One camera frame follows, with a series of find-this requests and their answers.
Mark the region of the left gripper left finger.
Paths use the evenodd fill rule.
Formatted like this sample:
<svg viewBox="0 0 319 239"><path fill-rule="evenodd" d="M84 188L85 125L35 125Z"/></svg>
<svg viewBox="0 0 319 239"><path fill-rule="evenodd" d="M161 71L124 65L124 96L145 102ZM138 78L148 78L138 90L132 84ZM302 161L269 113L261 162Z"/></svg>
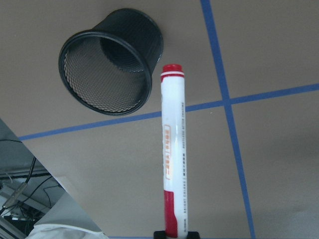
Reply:
<svg viewBox="0 0 319 239"><path fill-rule="evenodd" d="M155 231L153 233L153 239L166 239L165 231Z"/></svg>

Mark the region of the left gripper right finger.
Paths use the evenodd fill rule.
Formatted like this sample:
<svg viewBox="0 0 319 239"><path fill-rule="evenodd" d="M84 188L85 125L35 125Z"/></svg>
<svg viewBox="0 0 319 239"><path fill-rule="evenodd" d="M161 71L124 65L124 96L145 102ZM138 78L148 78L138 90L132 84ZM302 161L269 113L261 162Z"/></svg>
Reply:
<svg viewBox="0 0 319 239"><path fill-rule="evenodd" d="M200 234L196 231L189 231L187 234L187 239L200 239Z"/></svg>

